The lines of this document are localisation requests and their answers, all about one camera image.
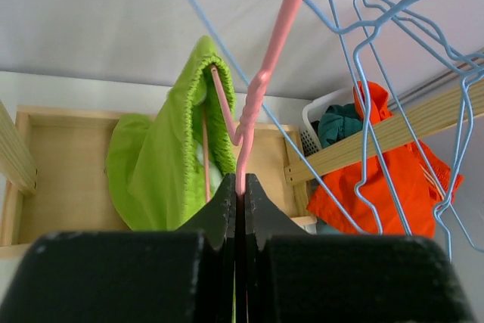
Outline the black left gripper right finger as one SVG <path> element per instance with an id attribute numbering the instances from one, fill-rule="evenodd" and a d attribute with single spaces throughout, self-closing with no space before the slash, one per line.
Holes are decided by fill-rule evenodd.
<path id="1" fill-rule="evenodd" d="M 420 236 L 309 234 L 246 178 L 250 322 L 473 322 L 443 250 Z"/>

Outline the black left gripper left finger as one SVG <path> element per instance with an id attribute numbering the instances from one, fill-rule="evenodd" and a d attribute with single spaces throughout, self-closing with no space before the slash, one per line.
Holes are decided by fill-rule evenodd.
<path id="1" fill-rule="evenodd" d="M 234 176 L 174 231 L 55 231 L 26 251 L 3 322 L 230 322 Z"/>

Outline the teal shorts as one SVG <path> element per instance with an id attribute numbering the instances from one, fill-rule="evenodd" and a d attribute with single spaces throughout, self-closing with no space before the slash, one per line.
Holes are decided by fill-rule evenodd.
<path id="1" fill-rule="evenodd" d="M 361 117 L 354 104 L 332 104 L 321 116 L 318 124 L 318 139 L 322 148 L 348 138 L 363 127 Z"/>

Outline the pink wire hanger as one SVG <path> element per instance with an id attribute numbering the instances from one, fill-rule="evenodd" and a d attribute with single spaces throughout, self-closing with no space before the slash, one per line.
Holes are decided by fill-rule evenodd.
<path id="1" fill-rule="evenodd" d="M 239 201 L 244 200 L 246 191 L 246 169 L 253 146 L 254 125 L 262 108 L 271 76 L 302 2 L 303 0 L 282 1 L 262 65 L 248 86 L 245 105 L 238 124 L 235 124 L 229 115 L 227 98 L 222 94 L 219 72 L 216 67 L 210 67 L 231 143 L 240 146 L 235 173 L 235 193 Z"/>

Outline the orange shorts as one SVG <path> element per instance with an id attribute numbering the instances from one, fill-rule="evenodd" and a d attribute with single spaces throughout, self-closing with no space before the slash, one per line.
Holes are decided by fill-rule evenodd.
<path id="1" fill-rule="evenodd" d="M 364 95 L 364 89 L 353 91 L 355 109 L 363 122 L 357 93 Z M 441 161 L 422 141 L 420 146 L 430 164 L 426 165 L 416 142 L 383 153 L 383 159 L 395 187 L 396 194 L 411 232 L 426 238 L 436 233 L 433 208 L 442 202 L 444 194 L 438 189 L 441 183 L 448 188 L 451 179 L 450 167 Z M 367 160 L 367 181 L 359 188 L 361 163 L 355 163 L 324 175 L 324 186 L 318 186 L 313 193 L 307 210 L 319 219 L 344 234 L 356 234 L 360 229 L 376 234 L 404 234 L 396 205 L 377 157 Z"/>

